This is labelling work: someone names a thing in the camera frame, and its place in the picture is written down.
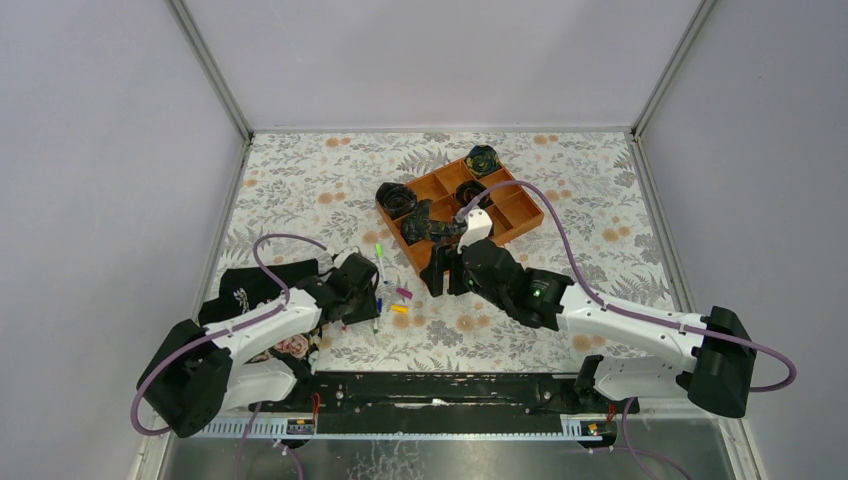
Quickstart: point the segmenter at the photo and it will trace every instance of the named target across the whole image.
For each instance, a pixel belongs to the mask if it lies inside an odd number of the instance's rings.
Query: floral tablecloth
[[[380,242],[391,288],[378,295],[409,313],[324,327],[323,370],[575,372],[588,354],[632,357],[629,346],[579,332],[533,330],[480,297],[431,298],[374,206],[385,181],[407,182],[488,144],[516,178],[537,185],[556,206],[577,261],[600,290],[658,308],[673,303],[634,166],[622,133],[259,134],[244,171],[209,295],[224,270],[253,266],[254,239],[269,232],[306,235],[331,250]],[[506,247],[525,267],[572,275],[549,215]],[[277,241],[269,264],[318,255],[311,245]],[[401,286],[414,297],[394,292]]]

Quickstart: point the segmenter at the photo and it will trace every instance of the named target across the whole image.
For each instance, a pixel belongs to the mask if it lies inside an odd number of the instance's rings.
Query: gray floor
[[[718,428],[708,420],[652,420],[645,425],[634,417],[628,425],[634,445],[670,457],[693,479],[733,478]],[[176,440],[169,447],[162,478],[231,480],[236,446],[227,439]],[[645,478],[625,452],[590,456],[566,442],[316,440],[297,453],[309,480]],[[660,479],[683,478],[670,467],[645,462]],[[296,479],[297,472],[294,460],[270,442],[251,440],[239,478]]]

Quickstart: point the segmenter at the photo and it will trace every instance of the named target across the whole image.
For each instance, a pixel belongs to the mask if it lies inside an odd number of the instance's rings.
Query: floral print fabric
[[[252,243],[265,233],[306,235],[335,252],[358,248],[375,262],[379,242],[391,282],[378,289],[383,315],[347,328],[328,325],[320,336],[284,339],[278,352],[298,356],[317,346],[323,370],[469,372],[575,372],[589,354],[642,355],[599,336],[523,327],[474,294],[427,294],[377,214],[374,194],[382,182],[408,182],[477,144],[494,147],[516,178],[545,192],[580,268],[599,290],[673,307],[623,133],[258,134],[210,294],[227,268],[254,266]],[[573,276],[548,212],[545,217],[506,247],[525,267]],[[302,242],[276,241],[262,251],[269,264],[312,257],[326,265],[326,255]],[[414,297],[406,300],[396,287]],[[409,312],[392,312],[392,304]]]

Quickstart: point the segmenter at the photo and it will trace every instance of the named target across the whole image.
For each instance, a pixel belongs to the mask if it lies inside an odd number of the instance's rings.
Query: wooden organizer box
[[[460,184],[474,179],[474,175],[465,166],[465,158],[463,157],[416,178],[407,183],[406,186],[415,192],[418,201],[433,200],[433,205],[430,208],[431,220],[450,222],[460,208],[459,203],[454,198],[456,188]],[[497,183],[514,180],[514,177],[502,165],[500,170],[478,180],[483,185],[491,187]],[[501,187],[493,191],[491,199],[493,204],[485,210],[494,223],[495,232],[492,240],[498,246],[518,238],[542,223],[544,218],[542,210],[530,198],[530,195],[518,185]],[[401,222],[406,218],[406,215],[392,220],[379,203],[377,204],[377,211],[380,212],[383,221],[389,226],[389,231],[392,232],[398,245],[406,254],[406,258],[415,268],[415,273],[421,273],[421,270],[430,263],[433,241],[421,240],[413,245],[407,245],[400,234]]]

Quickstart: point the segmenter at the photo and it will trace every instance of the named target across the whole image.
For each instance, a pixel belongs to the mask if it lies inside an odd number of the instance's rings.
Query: green marker
[[[380,276],[383,277],[383,283],[388,285],[389,280],[386,277],[386,269],[383,267],[383,247],[378,243],[375,248],[377,249],[377,262],[380,264]]]

